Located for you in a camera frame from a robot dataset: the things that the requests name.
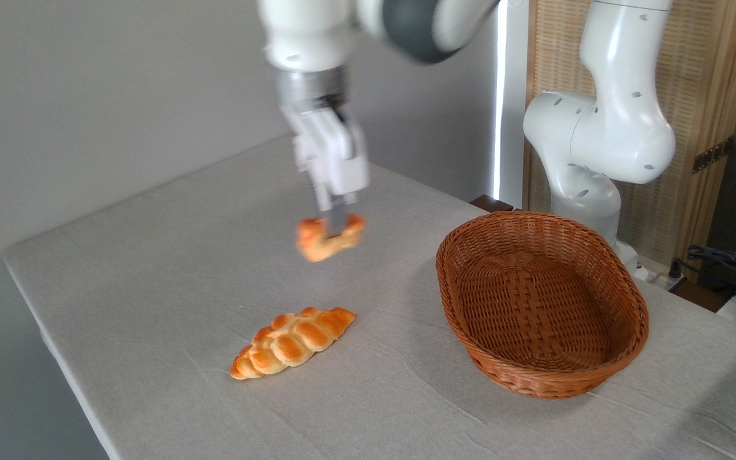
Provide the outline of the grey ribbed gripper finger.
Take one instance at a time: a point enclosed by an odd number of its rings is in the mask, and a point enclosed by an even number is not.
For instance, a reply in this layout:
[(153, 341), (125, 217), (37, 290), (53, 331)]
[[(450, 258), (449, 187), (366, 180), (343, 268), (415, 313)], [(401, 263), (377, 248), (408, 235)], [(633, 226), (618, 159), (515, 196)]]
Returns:
[(348, 196), (329, 194), (330, 209), (325, 212), (327, 238), (339, 236), (347, 227)]

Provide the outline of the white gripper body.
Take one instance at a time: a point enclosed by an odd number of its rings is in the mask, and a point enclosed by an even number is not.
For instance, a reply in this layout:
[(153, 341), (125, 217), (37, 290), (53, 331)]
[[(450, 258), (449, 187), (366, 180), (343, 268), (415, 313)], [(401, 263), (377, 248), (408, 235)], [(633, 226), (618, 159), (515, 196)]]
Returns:
[(348, 196), (353, 204), (369, 184), (369, 168), (365, 137), (350, 108), (280, 109), (294, 131), (295, 162), (312, 180), (319, 212), (330, 209), (329, 194)]

